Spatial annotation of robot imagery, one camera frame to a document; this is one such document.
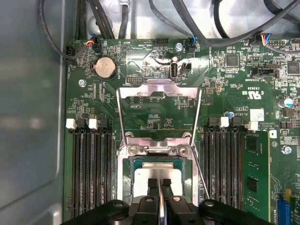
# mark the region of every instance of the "black cable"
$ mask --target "black cable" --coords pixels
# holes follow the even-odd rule
[[[80,7],[81,0],[76,1],[76,18],[75,18],[75,39],[79,40],[80,38]]]
[[[282,10],[278,15],[271,18],[269,21],[265,22],[261,26],[251,30],[245,34],[242,34],[237,37],[223,39],[223,40],[216,40],[216,41],[208,41],[206,37],[202,34],[202,32],[197,27],[196,23],[194,22],[192,16],[188,12],[186,5],[184,4],[183,0],[172,0],[173,5],[176,8],[179,16],[182,18],[183,22],[187,25],[187,27],[195,34],[195,36],[206,46],[210,47],[224,47],[228,45],[235,44],[239,41],[244,39],[251,38],[255,34],[259,34],[264,30],[268,29],[270,26],[275,24],[278,20],[280,20],[283,16],[289,13],[294,7],[296,7],[300,0],[294,0],[291,4],[289,4],[284,10]]]
[[[118,39],[125,39],[128,25],[129,9],[127,5],[122,6],[122,22],[119,30]]]
[[[60,54],[62,57],[68,59],[68,60],[75,60],[77,59],[86,49],[87,49],[87,46],[84,46],[83,48],[81,48],[75,55],[73,56],[70,56],[70,55],[67,55],[65,54],[64,52],[62,52],[58,47],[57,45],[55,44],[55,42],[53,41],[51,35],[50,35],[50,32],[48,30],[48,27],[47,27],[47,24],[46,24],[46,21],[45,21],[45,13],[44,13],[44,3],[45,3],[45,0],[40,0],[39,2],[39,7],[38,7],[38,13],[39,13],[39,16],[40,16],[40,19],[41,19],[41,23],[42,23],[42,27],[43,27],[43,30],[47,36],[47,39],[49,41],[49,43],[51,44],[52,48],[58,53]]]
[[[281,54],[300,54],[300,51],[286,51],[286,50],[280,50],[278,48],[275,48],[271,45],[266,45],[265,48],[267,49],[270,49],[274,52],[277,52],[277,53],[281,53]]]
[[[114,34],[113,34],[113,30],[109,24],[109,21],[108,21],[108,18],[105,14],[105,11],[104,9],[102,8],[102,5],[101,3],[99,2],[99,0],[92,0],[95,4],[95,6],[97,7],[97,10],[98,10],[98,13],[99,13],[99,16],[101,17],[102,19],[102,22],[106,28],[106,31],[107,31],[107,34],[108,34],[108,38],[109,39],[115,39],[114,38]]]
[[[265,6],[267,7],[267,9],[274,15],[277,15],[278,13],[280,13],[283,10],[279,5],[277,5],[274,2],[274,0],[263,0],[263,2],[265,4]],[[291,13],[286,14],[282,18],[285,20],[288,20],[296,25],[300,24],[300,18]]]
[[[215,0],[214,4],[214,21],[215,21],[215,26],[217,28],[217,31],[221,35],[222,38],[229,38],[229,36],[226,34],[225,30],[223,29],[223,26],[220,21],[220,16],[219,16],[219,9],[220,9],[220,4],[222,0]]]
[[[86,28],[86,1],[80,0],[80,39],[86,40],[87,28]]]
[[[103,39],[109,39],[106,28],[105,28],[104,23],[103,23],[100,15],[98,13],[98,10],[96,8],[96,5],[95,5],[94,1],[89,0],[89,3],[90,3],[90,8],[93,11],[94,17],[96,19],[97,26],[99,27],[99,30],[100,30],[100,33],[101,33]]]
[[[152,12],[154,13],[154,15],[160,19],[162,22],[164,22],[165,24],[169,25],[170,27],[172,27],[173,29],[177,30],[178,32],[184,34],[185,36],[188,36],[189,38],[191,38],[193,35],[186,32],[184,29],[182,29],[181,27],[177,26],[176,24],[172,23],[169,19],[167,19],[154,5],[153,0],[149,0],[149,5],[150,8],[152,10]]]

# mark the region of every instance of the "silver screw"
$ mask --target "silver screw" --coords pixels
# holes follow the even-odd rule
[[[173,197],[173,200],[176,201],[176,202],[179,202],[181,199],[179,197],[175,196],[175,197]]]
[[[180,42],[176,43],[175,50],[181,52],[183,50],[183,44]]]
[[[205,205],[207,205],[208,207],[213,207],[214,203],[212,203],[212,202],[206,202]]]
[[[86,86],[86,81],[84,79],[80,79],[78,81],[78,85],[79,87],[84,88]]]
[[[135,146],[131,146],[129,149],[128,149],[128,153],[133,156],[133,155],[136,155],[137,154],[137,148]]]
[[[180,156],[186,156],[188,154],[188,150],[186,147],[180,147],[178,150],[178,155]]]
[[[292,148],[290,146],[283,146],[281,152],[285,155],[291,154]]]

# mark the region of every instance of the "gray case wall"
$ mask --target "gray case wall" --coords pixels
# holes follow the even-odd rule
[[[278,0],[285,7],[292,0]],[[75,0],[45,0],[45,16],[54,41],[72,39]],[[120,27],[117,0],[102,0]],[[216,38],[210,1],[186,0],[208,38]],[[2,1],[0,7],[0,224],[52,225],[62,222],[65,65],[46,40],[38,17],[38,0]],[[186,27],[171,1],[154,0],[172,21]],[[230,36],[272,17],[262,0],[224,0],[220,18]],[[182,37],[159,21],[147,0],[132,0],[127,37]],[[300,7],[293,10],[300,16]],[[274,34],[299,33],[281,20]]]

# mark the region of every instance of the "metal retention bracket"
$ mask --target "metal retention bracket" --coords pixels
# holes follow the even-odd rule
[[[168,97],[189,97],[197,98],[197,111],[195,115],[195,123],[193,127],[193,134],[184,133],[182,137],[166,138],[163,141],[154,141],[151,138],[134,137],[131,132],[125,133],[125,126],[123,122],[122,109],[120,99],[127,97],[150,97],[153,92],[164,92]],[[194,151],[197,152],[195,147],[195,135],[200,111],[202,90],[197,87],[186,88],[178,87],[170,79],[148,79],[146,83],[140,87],[122,87],[117,89],[117,102],[119,117],[121,123],[122,143],[118,151],[118,183],[123,183],[123,159],[130,156],[145,156],[148,153],[163,153],[169,156],[187,157],[192,160],[193,177],[192,177],[192,194],[193,204],[199,203],[199,179],[198,179],[198,158],[195,156]],[[117,187],[117,198],[123,198],[123,186]]]

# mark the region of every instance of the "blue slot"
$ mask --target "blue slot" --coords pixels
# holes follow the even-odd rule
[[[290,225],[291,206],[284,199],[277,200],[278,225]]]

